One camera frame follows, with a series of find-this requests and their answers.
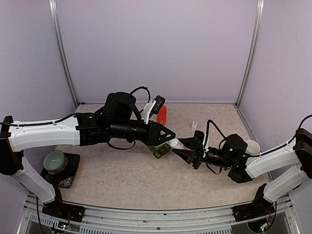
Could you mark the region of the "small white pill bottle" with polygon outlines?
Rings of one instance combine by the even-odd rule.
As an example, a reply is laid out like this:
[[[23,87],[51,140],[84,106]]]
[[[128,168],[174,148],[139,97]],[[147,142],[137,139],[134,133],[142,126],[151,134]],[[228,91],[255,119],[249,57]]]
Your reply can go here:
[[[183,143],[177,138],[171,139],[167,143],[172,149],[184,149]]]

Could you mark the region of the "green pill organizer box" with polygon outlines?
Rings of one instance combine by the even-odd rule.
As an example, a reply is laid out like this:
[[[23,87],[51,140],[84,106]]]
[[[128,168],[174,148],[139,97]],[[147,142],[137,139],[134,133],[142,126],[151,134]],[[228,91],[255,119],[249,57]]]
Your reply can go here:
[[[172,148],[169,144],[165,143],[158,148],[156,146],[148,146],[148,149],[152,152],[155,158],[160,159],[161,157],[169,153]]]

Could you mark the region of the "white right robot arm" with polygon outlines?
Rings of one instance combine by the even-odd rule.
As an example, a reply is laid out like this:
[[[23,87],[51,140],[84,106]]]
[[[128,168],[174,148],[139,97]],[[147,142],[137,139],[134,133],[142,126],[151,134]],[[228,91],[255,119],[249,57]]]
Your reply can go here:
[[[249,206],[253,216],[260,216],[278,198],[312,178],[312,135],[303,128],[295,131],[288,142],[256,156],[246,155],[247,142],[239,135],[224,138],[221,149],[204,147],[202,131],[191,138],[181,138],[185,149],[172,151],[198,169],[202,163],[228,169],[228,177],[236,183],[246,183],[276,169],[290,166],[277,179],[262,185]]]

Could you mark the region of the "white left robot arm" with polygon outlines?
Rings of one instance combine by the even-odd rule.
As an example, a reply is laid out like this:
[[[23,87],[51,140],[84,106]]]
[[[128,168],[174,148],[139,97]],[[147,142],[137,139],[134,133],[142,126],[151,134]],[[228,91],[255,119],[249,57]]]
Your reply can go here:
[[[31,148],[72,145],[90,146],[108,143],[113,138],[129,143],[142,142],[158,146],[175,138],[175,133],[150,120],[157,114],[165,99],[157,96],[142,112],[136,107],[136,98],[129,93],[110,93],[103,107],[94,113],[73,113],[61,119],[22,122],[6,116],[0,130],[0,173],[14,177],[48,204],[55,215],[68,213],[56,187],[47,182],[24,158],[23,151]]]

